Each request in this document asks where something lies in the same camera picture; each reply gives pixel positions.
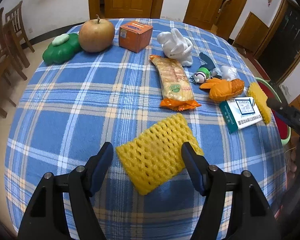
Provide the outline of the clear plastic bag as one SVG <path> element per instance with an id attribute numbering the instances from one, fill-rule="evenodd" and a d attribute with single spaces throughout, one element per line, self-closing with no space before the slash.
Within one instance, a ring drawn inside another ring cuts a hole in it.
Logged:
<path id="1" fill-rule="evenodd" d="M 229 67 L 229 66 L 222 65 L 220 67 L 220 71 L 221 71 L 220 76 L 222 77 L 222 79 L 224 79 L 226 81 L 232 81 L 234 79 L 239 78 L 237 69 L 234 68 L 234 67 Z"/>

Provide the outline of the yellow foam fruit net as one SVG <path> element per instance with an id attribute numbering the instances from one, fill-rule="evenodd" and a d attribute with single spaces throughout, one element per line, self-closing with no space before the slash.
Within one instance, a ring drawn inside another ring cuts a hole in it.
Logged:
<path id="1" fill-rule="evenodd" d="M 186 119 L 177 113 L 117 146 L 116 152 L 136 191 L 145 196 L 185 168 L 181 156 L 185 142 L 190 143 L 197 155 L 204 155 Z"/>

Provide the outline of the white cloth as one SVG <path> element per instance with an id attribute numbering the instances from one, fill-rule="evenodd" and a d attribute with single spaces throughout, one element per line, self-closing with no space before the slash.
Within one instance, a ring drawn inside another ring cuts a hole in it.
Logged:
<path id="1" fill-rule="evenodd" d="M 166 57 L 177 60 L 183 67 L 192 66 L 193 43 L 188 38 L 183 37 L 177 28 L 159 33 L 157 42 L 162 46 Z"/>

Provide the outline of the red door mat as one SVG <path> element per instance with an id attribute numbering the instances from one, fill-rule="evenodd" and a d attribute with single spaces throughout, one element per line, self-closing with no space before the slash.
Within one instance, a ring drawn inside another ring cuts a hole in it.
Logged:
<path id="1" fill-rule="evenodd" d="M 268 74 L 264 71 L 262 66 L 258 63 L 256 59 L 254 59 L 252 53 L 246 52 L 247 59 L 250 61 L 250 63 L 254 66 L 256 71 L 258 72 L 258 77 L 262 77 L 264 80 L 270 81 L 270 77 Z"/>

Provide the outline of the white teal paper box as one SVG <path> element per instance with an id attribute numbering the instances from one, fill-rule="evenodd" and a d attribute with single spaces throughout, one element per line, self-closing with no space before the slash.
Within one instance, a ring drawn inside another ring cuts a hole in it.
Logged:
<path id="1" fill-rule="evenodd" d="M 253 97 L 239 97 L 223 101 L 219 108 L 230 134 L 262 121 Z"/>

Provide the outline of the orange plush toy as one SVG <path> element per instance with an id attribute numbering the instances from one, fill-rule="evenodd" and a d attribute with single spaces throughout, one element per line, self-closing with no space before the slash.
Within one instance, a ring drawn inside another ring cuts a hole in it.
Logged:
<path id="1" fill-rule="evenodd" d="M 244 81 L 241 79 L 227 81 L 214 77 L 201 84 L 199 88 L 209 90 L 209 98 L 213 101 L 222 102 L 241 95 Z"/>

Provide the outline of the black entrance door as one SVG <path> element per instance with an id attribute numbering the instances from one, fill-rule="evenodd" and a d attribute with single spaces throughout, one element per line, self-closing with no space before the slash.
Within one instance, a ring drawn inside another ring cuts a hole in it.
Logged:
<path id="1" fill-rule="evenodd" d="M 278 83 L 300 54 L 300 8 L 287 1 L 274 28 L 257 61 L 270 80 Z"/>

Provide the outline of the blue sock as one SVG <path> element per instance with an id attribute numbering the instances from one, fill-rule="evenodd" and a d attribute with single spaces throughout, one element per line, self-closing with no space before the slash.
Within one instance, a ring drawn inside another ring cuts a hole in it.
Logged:
<path id="1" fill-rule="evenodd" d="M 219 79 L 221 78 L 221 76 L 217 73 L 215 63 L 211 60 L 209 56 L 207 56 L 203 52 L 200 52 L 198 58 L 201 62 L 201 67 L 206 68 L 210 72 L 212 77 L 216 77 Z"/>

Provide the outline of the orange snack packet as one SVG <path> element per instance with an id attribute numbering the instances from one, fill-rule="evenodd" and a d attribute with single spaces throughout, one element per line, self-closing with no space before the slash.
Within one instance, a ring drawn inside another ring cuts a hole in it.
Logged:
<path id="1" fill-rule="evenodd" d="M 151 55 L 149 58 L 160 77 L 162 94 L 160 107 L 184 111 L 201 106 L 195 100 L 191 84 L 182 65 L 177 60 L 159 55 Z"/>

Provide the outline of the middle wooden door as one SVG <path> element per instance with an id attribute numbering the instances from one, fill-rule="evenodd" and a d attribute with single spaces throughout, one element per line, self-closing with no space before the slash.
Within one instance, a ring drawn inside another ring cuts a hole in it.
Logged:
<path id="1" fill-rule="evenodd" d="M 189 0 L 183 22 L 210 30 L 223 0 Z"/>

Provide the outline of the blue plaid tablecloth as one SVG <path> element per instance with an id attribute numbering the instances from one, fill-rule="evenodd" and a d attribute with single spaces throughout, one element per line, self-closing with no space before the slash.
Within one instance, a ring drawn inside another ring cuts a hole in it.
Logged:
<path id="1" fill-rule="evenodd" d="M 134 53 L 117 42 L 99 54 L 80 52 L 62 65 L 41 64 L 16 109 L 5 157 L 5 190 L 13 227 L 46 172 L 65 174 L 85 164 L 104 142 L 120 146 L 173 114 L 160 107 L 160 80 L 150 55 L 162 55 L 157 35 L 177 28 L 193 43 L 191 76 L 204 53 L 217 66 L 230 66 L 248 86 L 255 78 L 224 39 L 188 24 L 143 20 L 153 27 L 149 45 Z M 192 87 L 200 107 L 184 111 L 205 158 L 225 172 L 249 170 L 268 202 L 286 189 L 286 164 L 275 122 L 259 122 L 229 133 L 214 101 Z M 186 171 L 147 194 L 139 195 L 117 157 L 91 200 L 107 239 L 189 239 L 204 198 Z"/>

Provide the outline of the wooden chair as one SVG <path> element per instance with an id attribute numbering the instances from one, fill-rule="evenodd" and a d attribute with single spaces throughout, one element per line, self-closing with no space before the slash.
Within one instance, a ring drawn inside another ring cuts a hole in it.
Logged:
<path id="1" fill-rule="evenodd" d="M 20 42 L 22 40 L 25 41 L 27 47 L 32 51 L 35 52 L 32 44 L 30 43 L 28 36 L 26 35 L 23 17 L 22 17 L 22 4 L 23 1 L 20 1 L 15 7 L 13 7 L 10 11 L 5 14 L 5 22 L 10 22 L 13 27 L 13 40 L 15 44 L 15 48 L 17 49 L 16 54 L 19 56 L 23 66 L 28 68 L 30 66 L 30 62 L 28 61 Z"/>
<path id="2" fill-rule="evenodd" d="M 12 22 L 3 23 L 3 12 L 4 9 L 0 8 L 0 83 L 2 80 L 5 80 L 10 86 L 11 83 L 8 79 L 10 67 L 12 67 L 23 80 L 26 81 L 27 76 L 23 72 L 22 64 L 18 61 L 17 38 L 13 34 Z M 7 100 L 13 107 L 17 106 L 1 88 L 0 97 L 1 99 Z"/>

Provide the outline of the orange cardboard box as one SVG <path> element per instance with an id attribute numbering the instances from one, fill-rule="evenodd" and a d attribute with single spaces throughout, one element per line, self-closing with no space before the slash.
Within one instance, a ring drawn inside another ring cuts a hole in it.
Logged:
<path id="1" fill-rule="evenodd" d="M 119 46 L 139 53 L 151 40 L 153 27 L 137 21 L 130 21 L 120 26 Z"/>

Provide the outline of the brown apple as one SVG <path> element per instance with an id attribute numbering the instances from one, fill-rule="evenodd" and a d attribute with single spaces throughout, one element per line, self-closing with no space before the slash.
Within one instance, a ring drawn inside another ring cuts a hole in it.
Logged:
<path id="1" fill-rule="evenodd" d="M 96 15 L 95 19 L 85 22 L 79 33 L 78 41 L 83 50 L 98 53 L 112 45 L 115 36 L 114 25 Z"/>

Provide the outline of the low wooden wall panel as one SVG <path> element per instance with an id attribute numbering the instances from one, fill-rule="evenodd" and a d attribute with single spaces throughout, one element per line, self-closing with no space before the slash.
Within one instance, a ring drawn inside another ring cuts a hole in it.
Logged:
<path id="1" fill-rule="evenodd" d="M 234 44 L 255 53 L 268 33 L 269 27 L 254 13 L 249 12 Z"/>

